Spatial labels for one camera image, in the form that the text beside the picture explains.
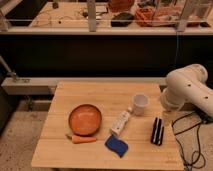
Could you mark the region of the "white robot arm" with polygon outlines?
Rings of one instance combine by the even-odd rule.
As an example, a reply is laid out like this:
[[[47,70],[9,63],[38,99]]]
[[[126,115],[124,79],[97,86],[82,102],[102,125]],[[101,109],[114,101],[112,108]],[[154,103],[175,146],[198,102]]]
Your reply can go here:
[[[167,87],[160,95],[165,126],[171,123],[185,102],[195,105],[203,115],[213,119],[213,89],[206,85],[207,79],[208,72],[201,64],[191,64],[167,74]]]

